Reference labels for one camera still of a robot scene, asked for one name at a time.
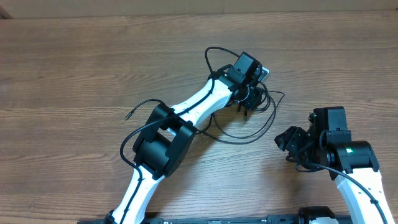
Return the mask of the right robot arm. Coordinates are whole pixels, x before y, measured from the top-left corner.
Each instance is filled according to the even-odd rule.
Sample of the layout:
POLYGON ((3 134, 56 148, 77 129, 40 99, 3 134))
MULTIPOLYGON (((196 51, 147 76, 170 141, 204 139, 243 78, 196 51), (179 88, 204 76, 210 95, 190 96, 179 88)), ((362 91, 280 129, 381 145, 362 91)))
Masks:
POLYGON ((298 172, 329 172, 348 215, 336 215, 327 206, 302 207, 291 223, 393 223, 382 186, 380 164, 367 141, 354 141, 342 106, 315 108, 304 130, 291 126, 275 137, 286 161, 298 172))

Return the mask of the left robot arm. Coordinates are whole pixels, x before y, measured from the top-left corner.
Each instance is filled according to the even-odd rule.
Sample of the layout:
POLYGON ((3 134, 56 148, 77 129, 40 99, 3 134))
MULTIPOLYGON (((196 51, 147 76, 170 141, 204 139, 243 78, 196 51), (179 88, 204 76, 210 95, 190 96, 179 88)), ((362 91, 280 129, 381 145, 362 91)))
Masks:
POLYGON ((134 172, 121 203, 106 215, 105 223, 142 223, 157 186, 177 170, 186 156, 197 126, 229 103, 248 110, 257 108, 261 104, 261 89, 257 86, 268 76, 266 67, 243 52, 234 64, 210 70, 206 85, 189 99, 171 107, 159 101, 145 125, 121 143, 123 150, 132 137, 136 138, 132 146, 134 159, 130 161, 120 154, 134 172))

